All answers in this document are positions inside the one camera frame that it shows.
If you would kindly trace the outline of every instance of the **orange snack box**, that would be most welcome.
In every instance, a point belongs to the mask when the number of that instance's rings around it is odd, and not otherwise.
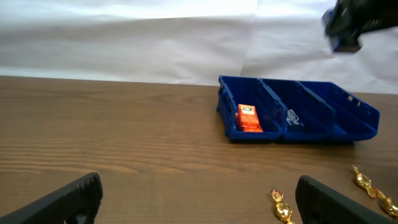
[[[235,122],[240,131],[262,132],[255,106],[238,105],[238,112],[235,114]]]

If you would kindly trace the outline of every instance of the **white sheet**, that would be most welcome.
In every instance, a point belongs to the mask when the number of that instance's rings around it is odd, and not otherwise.
[[[218,75],[398,93],[398,30],[332,54],[328,0],[3,0],[0,75],[218,85]]]

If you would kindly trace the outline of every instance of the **wood grain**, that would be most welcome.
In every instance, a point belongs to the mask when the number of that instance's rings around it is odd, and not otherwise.
[[[301,223],[303,174],[383,214],[351,165],[398,198],[398,96],[378,108],[378,135],[348,145],[231,144],[216,86],[0,77],[0,216],[98,172],[96,223],[280,223],[270,189]]]

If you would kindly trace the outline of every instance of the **blue storage container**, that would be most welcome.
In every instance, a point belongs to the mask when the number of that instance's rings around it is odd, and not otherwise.
[[[231,140],[358,141],[377,134],[378,110],[330,82],[227,76],[219,82],[217,110]],[[256,107],[263,133],[237,129],[239,104]],[[292,113],[300,128],[287,122]]]

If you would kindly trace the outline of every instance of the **gold candy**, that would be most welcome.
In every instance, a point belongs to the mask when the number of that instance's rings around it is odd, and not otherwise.
[[[275,201],[275,216],[286,224],[295,224],[295,222],[290,221],[293,211],[288,204],[282,201],[284,195],[276,190],[271,190],[271,197]]]
[[[356,166],[353,165],[353,168],[356,173],[355,177],[355,182],[358,184],[360,187],[365,189],[371,198],[376,198],[377,197],[377,189],[372,187],[372,181],[369,179],[369,177],[366,177],[365,175],[361,174]]]
[[[382,199],[381,206],[392,217],[398,217],[398,201],[387,198],[379,189],[378,196]]]

